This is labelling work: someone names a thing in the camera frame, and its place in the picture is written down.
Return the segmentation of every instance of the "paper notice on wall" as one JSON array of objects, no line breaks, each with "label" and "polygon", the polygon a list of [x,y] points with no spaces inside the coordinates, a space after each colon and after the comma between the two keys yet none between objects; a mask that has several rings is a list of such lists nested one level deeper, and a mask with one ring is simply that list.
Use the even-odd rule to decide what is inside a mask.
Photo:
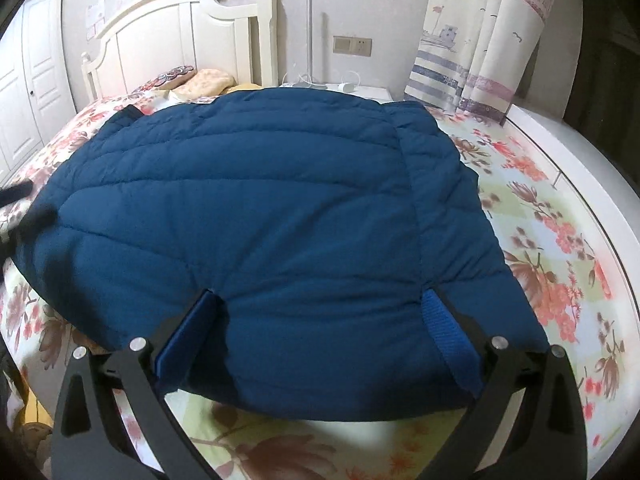
[{"label": "paper notice on wall", "polygon": [[98,0],[95,5],[86,8],[84,19],[86,25],[86,39],[89,41],[104,28],[104,0]]}]

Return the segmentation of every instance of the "wardrobe door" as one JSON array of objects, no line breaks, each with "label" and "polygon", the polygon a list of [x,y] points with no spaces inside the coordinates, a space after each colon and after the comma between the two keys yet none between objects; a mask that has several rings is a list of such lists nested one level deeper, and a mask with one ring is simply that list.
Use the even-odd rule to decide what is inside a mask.
[{"label": "wardrobe door", "polygon": [[22,10],[0,40],[0,181],[40,142],[22,67]]},{"label": "wardrobe door", "polygon": [[76,114],[62,51],[62,0],[26,0],[22,19],[24,75],[42,141]]}]

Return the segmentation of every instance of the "light switch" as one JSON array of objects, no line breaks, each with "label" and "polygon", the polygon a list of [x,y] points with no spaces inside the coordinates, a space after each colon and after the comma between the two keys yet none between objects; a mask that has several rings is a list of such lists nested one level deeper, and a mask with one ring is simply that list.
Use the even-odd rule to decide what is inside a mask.
[{"label": "light switch", "polygon": [[351,36],[334,36],[334,54],[352,54],[354,56],[371,56],[371,38],[354,38]]}]

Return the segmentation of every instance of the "white headboard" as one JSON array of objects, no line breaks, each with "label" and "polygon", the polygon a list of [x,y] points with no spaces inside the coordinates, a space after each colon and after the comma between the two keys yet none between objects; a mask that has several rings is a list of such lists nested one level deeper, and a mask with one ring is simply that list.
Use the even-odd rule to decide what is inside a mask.
[{"label": "white headboard", "polygon": [[100,53],[95,60],[82,54],[89,98],[130,93],[180,65],[217,68],[239,84],[252,83],[250,20],[255,18],[261,84],[277,86],[276,0],[237,7],[222,6],[217,0],[138,0],[96,36]]}]

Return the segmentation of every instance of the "bed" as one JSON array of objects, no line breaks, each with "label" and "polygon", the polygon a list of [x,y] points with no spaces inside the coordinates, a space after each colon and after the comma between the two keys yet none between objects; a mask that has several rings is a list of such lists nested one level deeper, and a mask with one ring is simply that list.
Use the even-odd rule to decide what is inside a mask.
[{"label": "bed", "polygon": [[[53,171],[116,111],[132,104],[151,114],[178,104],[167,91],[132,92],[156,74],[192,64],[225,70],[239,83],[276,86],[275,9],[276,0],[241,7],[216,0],[139,0],[121,11],[99,35],[97,58],[82,57],[93,102],[13,177],[12,182],[33,180],[34,192],[0,211],[0,229],[22,217]],[[602,185],[594,185],[585,162],[591,155],[567,148],[569,141],[550,134],[552,126],[526,110],[514,107],[502,126],[469,114],[430,112],[461,160],[479,174],[482,207],[506,263],[549,340],[568,351],[592,476],[640,408],[634,379],[640,364],[631,358],[640,352],[634,294],[640,272],[633,257],[640,247],[626,221],[629,211],[615,206],[621,197],[614,205],[610,201],[615,197],[606,186],[616,184],[615,177],[597,176]],[[4,275],[0,333],[29,386],[55,416],[74,348],[100,349],[39,298],[11,261]],[[126,397],[115,395],[141,459],[159,468]],[[395,422],[286,421],[180,391],[166,400],[198,450],[229,479],[281,478],[283,471],[310,480],[415,478],[463,413]]]}]

